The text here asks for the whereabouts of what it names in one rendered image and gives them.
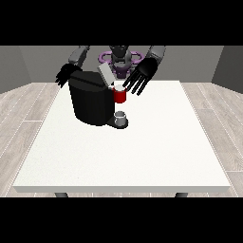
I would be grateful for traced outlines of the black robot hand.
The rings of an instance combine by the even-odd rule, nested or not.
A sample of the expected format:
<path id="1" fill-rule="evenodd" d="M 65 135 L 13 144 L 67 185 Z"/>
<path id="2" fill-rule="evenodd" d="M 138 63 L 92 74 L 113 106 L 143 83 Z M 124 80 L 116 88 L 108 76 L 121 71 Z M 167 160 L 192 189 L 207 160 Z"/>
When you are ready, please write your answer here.
<path id="1" fill-rule="evenodd" d="M 144 58 L 123 83 L 127 91 L 131 90 L 139 96 L 148 82 L 153 78 L 158 70 L 157 60 L 154 58 Z"/>
<path id="2" fill-rule="evenodd" d="M 59 73 L 56 75 L 56 83 L 59 87 L 63 87 L 65 83 L 70 79 L 70 76 L 75 71 L 82 71 L 82 69 L 73 64 L 65 64 L 62 66 Z"/>

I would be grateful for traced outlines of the red pod holder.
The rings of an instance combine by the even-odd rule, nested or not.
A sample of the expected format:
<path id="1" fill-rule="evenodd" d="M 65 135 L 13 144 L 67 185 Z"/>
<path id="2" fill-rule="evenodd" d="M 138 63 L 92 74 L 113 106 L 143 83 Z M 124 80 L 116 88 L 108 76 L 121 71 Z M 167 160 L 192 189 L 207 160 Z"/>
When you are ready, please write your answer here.
<path id="1" fill-rule="evenodd" d="M 113 89 L 114 102 L 115 103 L 124 103 L 126 101 L 126 90 Z"/>

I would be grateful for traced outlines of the pale grey machine lid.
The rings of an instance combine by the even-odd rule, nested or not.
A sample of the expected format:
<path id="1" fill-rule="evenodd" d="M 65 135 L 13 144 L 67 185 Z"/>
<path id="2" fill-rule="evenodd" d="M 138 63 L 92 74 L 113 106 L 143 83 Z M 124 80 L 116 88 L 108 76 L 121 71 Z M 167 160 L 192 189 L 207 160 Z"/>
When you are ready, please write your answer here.
<path id="1" fill-rule="evenodd" d="M 98 71 L 101 74 L 106 86 L 110 86 L 115 82 L 115 77 L 110 69 L 108 63 L 103 63 L 98 66 Z"/>

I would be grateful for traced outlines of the black coffee machine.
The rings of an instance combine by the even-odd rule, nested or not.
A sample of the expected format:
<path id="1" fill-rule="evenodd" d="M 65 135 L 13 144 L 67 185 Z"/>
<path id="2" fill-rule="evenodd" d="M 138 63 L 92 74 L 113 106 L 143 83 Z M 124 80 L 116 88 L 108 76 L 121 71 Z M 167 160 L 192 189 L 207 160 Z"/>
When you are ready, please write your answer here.
<path id="1" fill-rule="evenodd" d="M 68 81 L 75 116 L 89 125 L 128 126 L 128 119 L 117 125 L 114 91 L 108 88 L 99 72 L 76 70 Z"/>

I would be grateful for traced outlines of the small grey cup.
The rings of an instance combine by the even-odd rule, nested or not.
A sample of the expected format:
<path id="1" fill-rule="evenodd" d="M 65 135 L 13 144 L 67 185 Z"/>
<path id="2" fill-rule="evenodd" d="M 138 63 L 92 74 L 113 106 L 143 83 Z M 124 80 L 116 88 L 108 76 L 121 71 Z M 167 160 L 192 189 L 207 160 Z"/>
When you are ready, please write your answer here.
<path id="1" fill-rule="evenodd" d="M 126 114 L 123 111 L 117 111 L 114 114 L 114 119 L 117 126 L 126 125 Z"/>

